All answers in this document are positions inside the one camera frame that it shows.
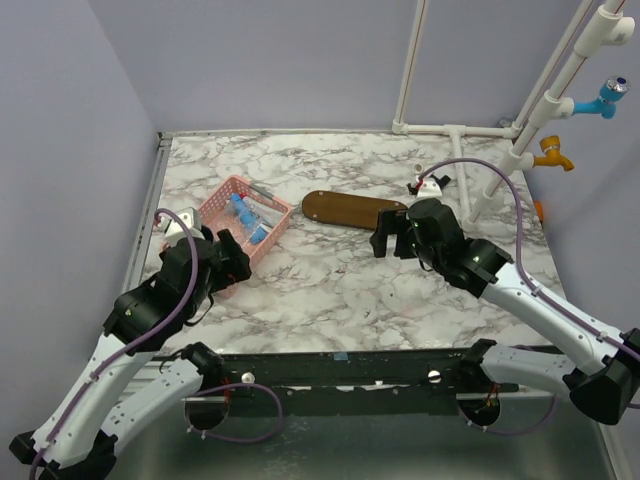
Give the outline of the pink plastic basket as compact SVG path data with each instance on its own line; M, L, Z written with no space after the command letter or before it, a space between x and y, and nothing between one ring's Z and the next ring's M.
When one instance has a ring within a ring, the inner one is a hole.
M237 175L224 180L200 207L177 212L196 238L203 239L205 229L229 230L248 255L252 270L287 230L291 215L291 205Z

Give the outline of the brown wooden oval tray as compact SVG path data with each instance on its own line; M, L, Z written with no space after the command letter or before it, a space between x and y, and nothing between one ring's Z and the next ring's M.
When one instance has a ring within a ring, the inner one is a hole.
M312 221L342 227L374 231L381 209L404 209L406 205L382 198L316 190L302 200L304 216Z

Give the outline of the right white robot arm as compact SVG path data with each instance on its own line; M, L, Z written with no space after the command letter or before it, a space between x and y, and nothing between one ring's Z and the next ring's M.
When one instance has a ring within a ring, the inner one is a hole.
M464 235L453 210L435 198L408 209L382 209L370 238L383 258L395 236L394 254L416 258L451 286L492 303L549 340L555 355L480 341L460 367L460 379L480 392L511 383L567 398L583 414L617 424L639 389L639 331L622 332L581 311L535 281L494 243Z

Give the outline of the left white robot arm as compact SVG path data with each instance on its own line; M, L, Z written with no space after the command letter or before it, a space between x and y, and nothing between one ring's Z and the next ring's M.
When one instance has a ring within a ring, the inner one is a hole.
M64 469L85 460L133 376L185 326L213 293L251 276L249 256L227 229L180 239L161 253L161 268L121 294L91 358L55 412L9 446L23 464Z

